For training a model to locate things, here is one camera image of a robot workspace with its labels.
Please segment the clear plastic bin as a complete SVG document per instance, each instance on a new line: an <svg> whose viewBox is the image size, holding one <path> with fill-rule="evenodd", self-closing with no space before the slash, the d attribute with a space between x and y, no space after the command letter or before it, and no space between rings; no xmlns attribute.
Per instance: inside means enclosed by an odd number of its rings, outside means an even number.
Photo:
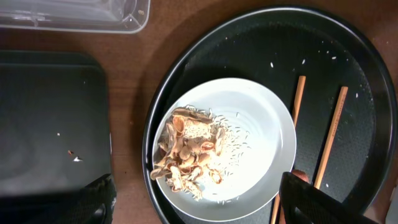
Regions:
<svg viewBox="0 0 398 224"><path fill-rule="evenodd" d="M1 0L1 27L135 34L149 11L150 0Z"/></svg>

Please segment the round black tray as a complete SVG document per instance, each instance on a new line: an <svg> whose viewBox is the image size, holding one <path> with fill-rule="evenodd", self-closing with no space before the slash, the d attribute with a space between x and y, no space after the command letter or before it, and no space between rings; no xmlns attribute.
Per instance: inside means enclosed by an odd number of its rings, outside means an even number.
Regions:
<svg viewBox="0 0 398 224"><path fill-rule="evenodd" d="M313 8L248 12L218 25L189 47L152 99L143 168L149 168L161 117L189 89L216 78L246 78L268 87L291 108L302 75L307 80L295 167L314 178L338 93L347 86L321 189L352 211L364 213L380 191L396 150L396 93L373 44L346 21Z"/></svg>

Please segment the black rectangular tray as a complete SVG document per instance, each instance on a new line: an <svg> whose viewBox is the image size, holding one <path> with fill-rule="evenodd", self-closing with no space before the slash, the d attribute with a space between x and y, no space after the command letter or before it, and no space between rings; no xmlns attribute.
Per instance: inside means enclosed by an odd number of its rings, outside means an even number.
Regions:
<svg viewBox="0 0 398 224"><path fill-rule="evenodd" d="M108 88L68 52L1 52L1 196L78 190L111 172Z"/></svg>

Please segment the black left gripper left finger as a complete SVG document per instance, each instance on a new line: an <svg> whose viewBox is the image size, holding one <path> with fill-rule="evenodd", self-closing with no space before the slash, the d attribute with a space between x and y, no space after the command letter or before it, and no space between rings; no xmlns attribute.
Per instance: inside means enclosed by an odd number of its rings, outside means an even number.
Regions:
<svg viewBox="0 0 398 224"><path fill-rule="evenodd" d="M111 223L116 203L111 174L69 192L1 198L1 224Z"/></svg>

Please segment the orange carrot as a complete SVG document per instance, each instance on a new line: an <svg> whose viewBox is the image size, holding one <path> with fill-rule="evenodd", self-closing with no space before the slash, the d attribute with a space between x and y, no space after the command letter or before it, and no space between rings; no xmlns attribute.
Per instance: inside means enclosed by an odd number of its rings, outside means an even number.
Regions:
<svg viewBox="0 0 398 224"><path fill-rule="evenodd" d="M301 170L292 170L292 173L302 179L303 181L309 183L308 176L305 172ZM280 206L280 215L279 215L279 224L286 224L285 221L285 215L284 215L284 209L282 206Z"/></svg>

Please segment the grey round plate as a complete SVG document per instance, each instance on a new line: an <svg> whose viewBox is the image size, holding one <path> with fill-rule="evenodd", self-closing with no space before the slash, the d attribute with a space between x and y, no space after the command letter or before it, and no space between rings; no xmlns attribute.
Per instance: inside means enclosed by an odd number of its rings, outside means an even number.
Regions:
<svg viewBox="0 0 398 224"><path fill-rule="evenodd" d="M159 110L164 118L183 106L227 119L241 140L227 160L226 180L202 182L203 198L173 193L164 179L148 181L163 223L256 223L271 211L282 174L292 170L297 150L294 122L280 98L242 78L220 78L188 90Z"/></svg>

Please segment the peanut shells and rice scraps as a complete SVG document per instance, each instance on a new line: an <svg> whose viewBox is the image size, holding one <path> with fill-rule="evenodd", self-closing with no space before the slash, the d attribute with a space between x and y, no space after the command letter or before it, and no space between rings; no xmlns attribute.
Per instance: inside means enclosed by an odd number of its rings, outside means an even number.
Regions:
<svg viewBox="0 0 398 224"><path fill-rule="evenodd" d="M212 110L187 105L172 110L165 120L156 146L151 180L163 179L174 192L203 199L205 187L219 186L235 174L240 158L249 149L239 127Z"/></svg>

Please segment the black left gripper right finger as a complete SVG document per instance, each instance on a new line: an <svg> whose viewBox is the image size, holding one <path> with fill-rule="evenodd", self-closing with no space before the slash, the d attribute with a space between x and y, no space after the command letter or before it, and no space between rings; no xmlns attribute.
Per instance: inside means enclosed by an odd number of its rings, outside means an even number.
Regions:
<svg viewBox="0 0 398 224"><path fill-rule="evenodd" d="M286 224L376 224L291 172L282 174L279 193Z"/></svg>

